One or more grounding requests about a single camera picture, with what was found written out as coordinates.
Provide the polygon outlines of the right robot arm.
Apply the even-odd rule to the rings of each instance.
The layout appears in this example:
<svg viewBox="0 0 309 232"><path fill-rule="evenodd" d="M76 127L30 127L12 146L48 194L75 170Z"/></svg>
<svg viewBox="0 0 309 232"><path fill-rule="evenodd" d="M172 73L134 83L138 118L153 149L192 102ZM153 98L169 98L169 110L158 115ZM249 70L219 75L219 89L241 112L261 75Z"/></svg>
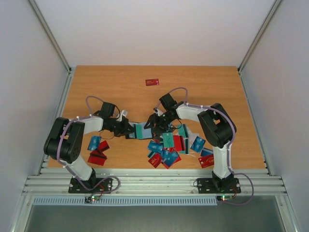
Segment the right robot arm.
<svg viewBox="0 0 309 232"><path fill-rule="evenodd" d="M165 112L159 113L155 109L144 127L163 132L174 120L185 119L200 123L206 140L213 147L213 186L220 192L229 188L229 179L234 178L230 165L230 147L236 137L237 128L223 106L220 103L205 106L176 102L169 93L159 100Z"/></svg>

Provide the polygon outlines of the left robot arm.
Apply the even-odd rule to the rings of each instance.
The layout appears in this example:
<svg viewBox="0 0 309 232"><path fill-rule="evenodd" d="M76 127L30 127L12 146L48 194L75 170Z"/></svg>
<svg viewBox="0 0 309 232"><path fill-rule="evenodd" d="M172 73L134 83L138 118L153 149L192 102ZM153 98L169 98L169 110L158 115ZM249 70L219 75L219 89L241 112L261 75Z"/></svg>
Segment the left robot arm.
<svg viewBox="0 0 309 232"><path fill-rule="evenodd" d="M73 177L80 179L80 187L85 192L93 192L97 188L97 180L92 177L93 169L80 155L84 135L107 130L120 137L135 131L129 124L126 111L118 111L118 115L113 117L118 109L116 105L104 102L99 111L86 117L58 117L45 141L44 154L57 160Z"/></svg>

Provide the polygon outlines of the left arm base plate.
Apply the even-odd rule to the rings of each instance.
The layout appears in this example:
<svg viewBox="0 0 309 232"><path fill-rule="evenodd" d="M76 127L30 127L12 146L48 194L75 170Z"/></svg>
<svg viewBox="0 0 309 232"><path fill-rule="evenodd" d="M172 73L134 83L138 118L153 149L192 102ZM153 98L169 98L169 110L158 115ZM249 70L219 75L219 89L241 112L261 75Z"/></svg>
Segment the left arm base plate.
<svg viewBox="0 0 309 232"><path fill-rule="evenodd" d="M102 181L102 178L93 178L88 181L81 181L85 187L76 178L70 180L68 193L95 193L101 192L107 193L112 189L112 178L107 178Z"/></svg>

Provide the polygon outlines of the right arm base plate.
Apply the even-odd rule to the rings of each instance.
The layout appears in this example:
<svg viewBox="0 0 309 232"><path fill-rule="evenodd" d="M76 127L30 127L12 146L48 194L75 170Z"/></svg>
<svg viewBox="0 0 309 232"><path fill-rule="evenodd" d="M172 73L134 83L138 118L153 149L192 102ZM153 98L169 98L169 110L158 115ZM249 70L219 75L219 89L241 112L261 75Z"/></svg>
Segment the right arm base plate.
<svg viewBox="0 0 309 232"><path fill-rule="evenodd" d="M240 183L237 178L232 178L227 181L213 180L212 178L198 178L196 181L199 194L241 193Z"/></svg>

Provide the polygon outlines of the teal card front pile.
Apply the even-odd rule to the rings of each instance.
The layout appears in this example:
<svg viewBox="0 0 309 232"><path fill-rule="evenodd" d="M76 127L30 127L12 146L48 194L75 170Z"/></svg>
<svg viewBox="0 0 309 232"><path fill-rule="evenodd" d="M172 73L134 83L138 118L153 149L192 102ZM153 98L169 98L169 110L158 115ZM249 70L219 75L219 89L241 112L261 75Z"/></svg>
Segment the teal card front pile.
<svg viewBox="0 0 309 232"><path fill-rule="evenodd" d="M143 139L143 125L140 123L135 125L136 138L142 140Z"/></svg>

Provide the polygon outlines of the black leather card holder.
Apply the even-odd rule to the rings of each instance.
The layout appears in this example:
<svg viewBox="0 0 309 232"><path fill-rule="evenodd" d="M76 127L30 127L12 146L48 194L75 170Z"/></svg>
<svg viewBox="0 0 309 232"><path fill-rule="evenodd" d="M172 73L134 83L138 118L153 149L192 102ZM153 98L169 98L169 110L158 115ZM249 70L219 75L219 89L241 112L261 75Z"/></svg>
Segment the black leather card holder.
<svg viewBox="0 0 309 232"><path fill-rule="evenodd" d="M152 139L153 134L151 128L145 129L144 126L146 122L135 123L129 122L129 124L134 128L133 133L126 135L126 139L138 139L138 140L145 140L145 139Z"/></svg>

